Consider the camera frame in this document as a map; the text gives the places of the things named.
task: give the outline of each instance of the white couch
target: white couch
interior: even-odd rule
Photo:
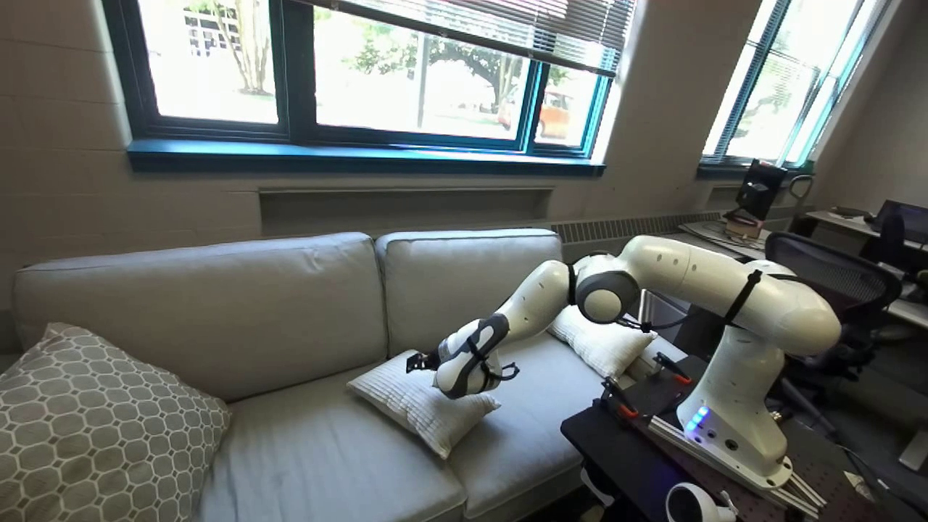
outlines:
[[[547,258],[548,228],[341,231],[27,267],[16,324],[72,322],[233,406],[201,518],[520,518],[581,485],[561,419],[600,377],[541,334],[502,348],[523,374],[441,461],[348,380],[429,350],[490,312]]]

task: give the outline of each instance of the wall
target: wall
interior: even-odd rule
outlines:
[[[884,197],[928,205],[928,5],[909,2],[895,35],[896,51],[883,63],[883,81],[855,110],[831,173],[816,192],[818,205],[877,212]]]
[[[130,135],[99,0],[6,0],[0,2],[0,316],[9,309],[9,282],[20,263],[261,238],[265,192],[551,187],[544,213],[548,224],[700,212],[710,187],[693,179],[703,135],[754,8],[757,0],[651,0],[641,54],[600,179],[525,182],[490,173],[380,179],[274,171],[219,179],[128,168],[122,148]],[[341,226],[346,226],[341,216],[313,213],[307,231]]]

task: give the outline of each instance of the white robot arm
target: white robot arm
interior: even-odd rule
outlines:
[[[728,324],[703,380],[676,408],[681,432],[668,427],[665,438],[680,438],[676,443],[757,490],[800,482],[763,399],[783,370],[783,354],[832,348],[841,322],[812,286],[770,261],[739,263],[652,234],[632,238],[621,254],[576,267],[547,261],[497,312],[465,324],[435,354],[410,360],[410,367],[435,367],[435,386],[451,398],[494,389],[516,377],[516,366],[494,360],[497,344],[544,331],[571,300],[592,322],[618,322],[641,286],[726,316]]]

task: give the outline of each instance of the window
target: window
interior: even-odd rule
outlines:
[[[136,153],[558,168],[603,166],[644,2],[104,0]]]
[[[763,0],[703,166],[810,168],[895,0]]]

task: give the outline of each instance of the window blind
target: window blind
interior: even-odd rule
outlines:
[[[296,0],[616,74],[644,0]]]

